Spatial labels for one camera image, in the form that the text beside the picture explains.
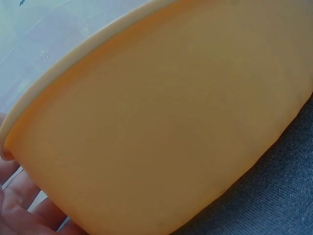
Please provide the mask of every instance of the bowl rim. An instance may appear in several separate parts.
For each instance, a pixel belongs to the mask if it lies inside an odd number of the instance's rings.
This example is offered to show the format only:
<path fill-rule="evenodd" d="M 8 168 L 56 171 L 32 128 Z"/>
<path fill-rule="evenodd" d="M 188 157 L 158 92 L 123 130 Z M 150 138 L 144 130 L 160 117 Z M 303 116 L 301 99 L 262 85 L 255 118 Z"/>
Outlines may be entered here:
<path fill-rule="evenodd" d="M 36 97 L 55 79 L 114 35 L 176 1 L 178 0 L 148 0 L 146 3 L 134 8 L 129 13 L 122 15 L 116 20 L 105 25 L 101 30 L 76 46 L 52 67 L 50 67 L 43 75 L 41 75 L 15 103 L 0 126 L 1 158 L 5 160 L 2 152 L 3 146 L 7 136 L 19 117 L 27 109 L 31 102 L 35 100 Z"/>

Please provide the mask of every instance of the white plastic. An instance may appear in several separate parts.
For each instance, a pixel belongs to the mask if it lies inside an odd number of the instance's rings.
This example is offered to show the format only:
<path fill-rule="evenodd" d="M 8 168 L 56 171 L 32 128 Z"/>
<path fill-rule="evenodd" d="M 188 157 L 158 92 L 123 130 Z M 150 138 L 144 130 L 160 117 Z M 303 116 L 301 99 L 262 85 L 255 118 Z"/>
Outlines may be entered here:
<path fill-rule="evenodd" d="M 0 0 L 0 112 L 85 39 L 149 0 Z"/>

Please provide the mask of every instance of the skin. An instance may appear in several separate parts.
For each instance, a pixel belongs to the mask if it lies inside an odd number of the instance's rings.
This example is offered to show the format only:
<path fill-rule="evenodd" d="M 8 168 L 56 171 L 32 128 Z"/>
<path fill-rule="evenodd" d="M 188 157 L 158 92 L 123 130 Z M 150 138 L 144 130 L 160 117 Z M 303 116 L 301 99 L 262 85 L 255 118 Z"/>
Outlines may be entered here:
<path fill-rule="evenodd" d="M 0 114 L 0 124 L 5 115 Z M 0 185 L 18 169 L 15 161 L 0 159 Z M 50 200 L 45 199 L 32 211 L 27 211 L 40 189 L 25 171 L 21 171 L 9 185 L 0 187 L 0 234 L 3 235 L 86 235 L 72 221 L 58 232 L 66 215 Z"/>

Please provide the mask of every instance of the gray fabric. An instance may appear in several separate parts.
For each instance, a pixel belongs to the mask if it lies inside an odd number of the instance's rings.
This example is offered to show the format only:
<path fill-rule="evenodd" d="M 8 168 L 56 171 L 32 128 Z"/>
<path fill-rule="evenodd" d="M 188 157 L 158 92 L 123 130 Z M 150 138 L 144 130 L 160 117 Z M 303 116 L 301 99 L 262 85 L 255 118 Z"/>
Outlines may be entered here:
<path fill-rule="evenodd" d="M 223 196 L 172 235 L 313 234 L 313 97 Z"/>

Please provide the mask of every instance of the bowl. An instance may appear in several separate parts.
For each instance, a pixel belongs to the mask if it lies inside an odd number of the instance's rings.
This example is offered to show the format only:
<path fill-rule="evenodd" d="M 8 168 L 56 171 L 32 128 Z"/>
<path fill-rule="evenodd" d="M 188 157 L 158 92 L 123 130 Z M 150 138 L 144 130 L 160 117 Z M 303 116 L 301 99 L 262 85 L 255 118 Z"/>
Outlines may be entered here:
<path fill-rule="evenodd" d="M 91 235 L 170 234 L 310 97 L 312 6 L 151 0 L 26 91 L 1 126 L 2 155 Z"/>

